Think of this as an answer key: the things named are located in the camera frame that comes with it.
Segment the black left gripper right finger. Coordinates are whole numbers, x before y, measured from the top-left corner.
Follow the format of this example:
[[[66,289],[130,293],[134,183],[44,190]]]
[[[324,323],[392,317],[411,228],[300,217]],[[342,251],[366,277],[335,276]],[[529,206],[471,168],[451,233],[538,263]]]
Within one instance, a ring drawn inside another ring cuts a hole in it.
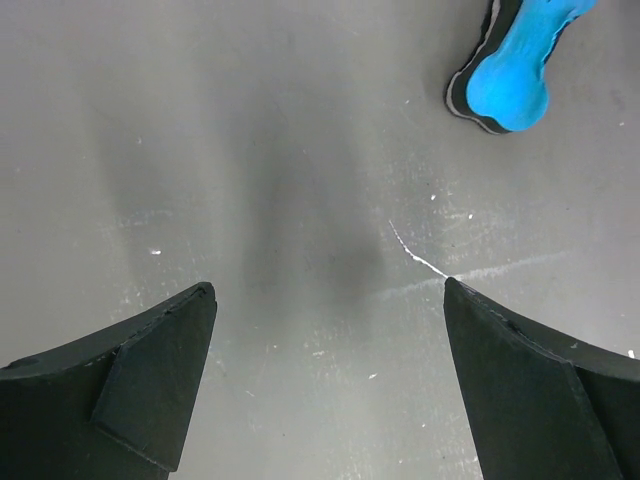
[[[486,479],[636,479],[639,362],[445,281],[457,379]]]

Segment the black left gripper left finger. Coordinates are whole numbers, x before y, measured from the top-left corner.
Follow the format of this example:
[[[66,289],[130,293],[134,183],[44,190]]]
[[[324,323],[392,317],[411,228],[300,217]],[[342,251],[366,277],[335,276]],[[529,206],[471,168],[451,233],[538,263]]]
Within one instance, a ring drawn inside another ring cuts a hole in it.
[[[4,479],[166,479],[217,313],[209,282],[1,370]]]

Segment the blue bone-shaped eraser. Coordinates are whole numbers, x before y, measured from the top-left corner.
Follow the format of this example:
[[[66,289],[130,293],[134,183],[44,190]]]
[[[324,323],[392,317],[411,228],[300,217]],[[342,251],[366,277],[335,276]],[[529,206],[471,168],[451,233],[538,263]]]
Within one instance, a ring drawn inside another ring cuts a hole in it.
[[[545,68],[562,33],[595,5],[490,1],[478,44],[444,91],[449,111],[493,135],[531,128],[549,105]]]

